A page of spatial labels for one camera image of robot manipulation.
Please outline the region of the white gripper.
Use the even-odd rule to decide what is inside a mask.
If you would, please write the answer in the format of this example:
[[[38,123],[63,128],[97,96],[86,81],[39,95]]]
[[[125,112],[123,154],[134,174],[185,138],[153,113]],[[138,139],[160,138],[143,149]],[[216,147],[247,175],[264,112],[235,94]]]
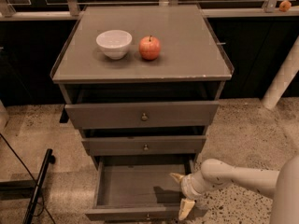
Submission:
[[[184,220],[195,206],[195,200],[198,200],[203,193],[208,191],[209,183],[203,178],[200,171],[185,176],[178,173],[170,173],[169,175],[180,184],[181,191],[186,197],[180,201],[178,211],[178,219]]]

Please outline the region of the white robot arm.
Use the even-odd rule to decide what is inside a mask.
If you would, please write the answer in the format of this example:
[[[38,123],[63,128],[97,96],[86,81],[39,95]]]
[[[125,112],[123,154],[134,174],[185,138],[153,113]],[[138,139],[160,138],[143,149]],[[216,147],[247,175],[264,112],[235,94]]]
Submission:
[[[184,195],[179,220],[189,215],[205,192],[235,184],[273,200],[269,224],[299,224],[299,156],[288,160],[279,171],[237,167],[208,159],[194,173],[170,175]]]

